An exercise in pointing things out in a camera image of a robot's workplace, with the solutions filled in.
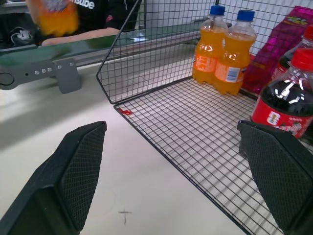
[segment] wire basket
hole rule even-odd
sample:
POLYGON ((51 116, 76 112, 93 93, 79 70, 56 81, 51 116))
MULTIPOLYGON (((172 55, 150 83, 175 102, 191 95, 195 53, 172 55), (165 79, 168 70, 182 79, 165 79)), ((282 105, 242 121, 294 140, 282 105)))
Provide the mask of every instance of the wire basket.
POLYGON ((137 0, 124 24, 136 19, 137 30, 120 31, 97 79, 125 120, 246 234, 281 235, 239 154, 236 126, 256 97, 220 95, 191 79, 200 24, 218 3, 227 23, 239 9, 256 11, 254 55, 294 6, 313 8, 311 0, 137 0))

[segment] red label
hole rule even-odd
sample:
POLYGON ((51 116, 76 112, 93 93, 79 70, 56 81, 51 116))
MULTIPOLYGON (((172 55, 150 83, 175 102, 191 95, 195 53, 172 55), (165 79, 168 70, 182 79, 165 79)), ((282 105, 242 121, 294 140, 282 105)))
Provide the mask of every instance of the red label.
POLYGON ((258 98, 251 119, 255 123, 290 131, 296 138, 300 138, 312 122, 313 117, 283 114, 268 106, 261 98, 258 98))
POLYGON ((278 76, 282 75, 283 73, 285 73, 288 69, 281 66, 280 64, 278 64, 277 68, 274 70, 273 75, 272 75, 272 80, 276 79, 278 76))

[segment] plastic bottle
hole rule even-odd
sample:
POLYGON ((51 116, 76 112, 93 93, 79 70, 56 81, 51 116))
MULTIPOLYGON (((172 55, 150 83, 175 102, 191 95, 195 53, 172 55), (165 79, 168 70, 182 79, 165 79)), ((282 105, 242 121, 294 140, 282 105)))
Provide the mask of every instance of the plastic bottle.
POLYGON ((277 68, 274 70, 271 79, 274 80, 279 75, 286 72, 290 67, 290 60, 293 57, 294 52, 298 48, 313 48, 313 24, 309 25, 303 35, 302 41, 294 48, 287 51, 282 57, 280 57, 277 68))
POLYGON ((37 21, 43 34, 61 37, 77 30, 79 20, 75 4, 70 0, 35 0, 37 21))
POLYGON ((221 93, 237 94, 243 84, 244 71, 250 63, 250 47, 255 42, 256 33, 251 27, 254 11, 240 10, 237 22, 225 34, 225 47, 219 58, 214 87, 221 93))
POLYGON ((289 70, 265 86, 252 121, 290 131, 300 138, 313 119, 313 48, 299 48, 289 70))
POLYGON ((224 6, 212 6, 209 19, 201 24, 201 39, 193 66, 193 78, 199 83, 211 84, 213 81, 216 62, 223 52, 223 39, 227 32, 227 25, 223 21, 224 12, 224 6))

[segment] person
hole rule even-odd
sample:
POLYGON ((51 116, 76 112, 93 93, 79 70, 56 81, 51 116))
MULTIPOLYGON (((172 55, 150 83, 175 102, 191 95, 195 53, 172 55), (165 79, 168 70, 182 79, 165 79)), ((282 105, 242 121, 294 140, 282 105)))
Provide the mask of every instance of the person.
MULTIPOLYGON (((42 46, 116 35, 134 5, 134 0, 71 0, 76 4, 79 28, 64 37, 43 37, 42 46)), ((29 13, 36 23, 36 0, 26 0, 29 13)))

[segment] orange soda bottle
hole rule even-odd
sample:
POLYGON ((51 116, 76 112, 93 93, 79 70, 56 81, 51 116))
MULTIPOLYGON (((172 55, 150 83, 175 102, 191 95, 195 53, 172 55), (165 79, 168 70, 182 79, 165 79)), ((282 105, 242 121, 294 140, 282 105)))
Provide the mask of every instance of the orange soda bottle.
POLYGON ((237 94, 243 84, 250 63, 249 50, 257 36, 251 27, 253 17, 254 11, 240 10, 236 24, 225 34, 224 52, 217 62, 213 82, 221 94, 237 94))
POLYGON ((46 35, 61 37, 75 32, 79 26, 75 4, 70 0, 35 0, 38 24, 46 35))
POLYGON ((201 24, 201 39, 196 47, 192 73, 199 83, 212 83, 217 60, 223 53, 223 39, 227 32, 224 12, 224 6, 212 6, 210 18, 201 24))

